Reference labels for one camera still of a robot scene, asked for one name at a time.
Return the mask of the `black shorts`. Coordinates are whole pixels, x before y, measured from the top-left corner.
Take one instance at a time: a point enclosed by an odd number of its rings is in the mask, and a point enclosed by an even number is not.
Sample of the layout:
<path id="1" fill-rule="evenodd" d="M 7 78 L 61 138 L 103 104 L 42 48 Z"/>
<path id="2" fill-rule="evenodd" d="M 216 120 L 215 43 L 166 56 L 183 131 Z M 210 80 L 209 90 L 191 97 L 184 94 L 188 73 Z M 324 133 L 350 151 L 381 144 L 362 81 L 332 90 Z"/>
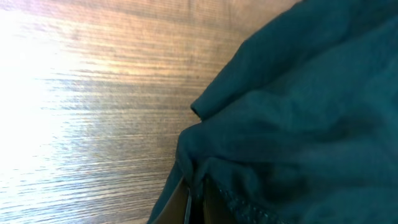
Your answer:
<path id="1" fill-rule="evenodd" d="M 236 223 L 397 222 L 397 2 L 305 0 L 250 38 L 191 105 L 149 222 L 211 179 Z"/>

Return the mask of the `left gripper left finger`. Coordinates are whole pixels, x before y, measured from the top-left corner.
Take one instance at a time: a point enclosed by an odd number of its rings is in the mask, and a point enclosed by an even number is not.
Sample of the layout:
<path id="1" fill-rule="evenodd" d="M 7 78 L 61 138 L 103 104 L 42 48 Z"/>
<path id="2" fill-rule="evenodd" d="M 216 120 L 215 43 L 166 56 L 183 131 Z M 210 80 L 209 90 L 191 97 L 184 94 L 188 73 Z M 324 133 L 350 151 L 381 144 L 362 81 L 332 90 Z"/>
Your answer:
<path id="1" fill-rule="evenodd" d="M 165 204 L 159 216 L 152 224 L 189 224 L 190 223 L 190 188 L 181 179 Z"/>

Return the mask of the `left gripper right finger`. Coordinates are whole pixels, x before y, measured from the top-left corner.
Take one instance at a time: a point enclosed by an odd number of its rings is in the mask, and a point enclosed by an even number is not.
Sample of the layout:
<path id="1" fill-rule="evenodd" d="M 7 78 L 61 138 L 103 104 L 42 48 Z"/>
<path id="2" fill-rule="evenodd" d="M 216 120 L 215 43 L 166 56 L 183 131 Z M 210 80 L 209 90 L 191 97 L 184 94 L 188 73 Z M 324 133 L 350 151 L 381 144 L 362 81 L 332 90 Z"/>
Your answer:
<path id="1" fill-rule="evenodd" d="M 203 186 L 203 215 L 205 224 L 236 224 L 233 214 L 223 199 L 222 191 L 211 179 Z"/>

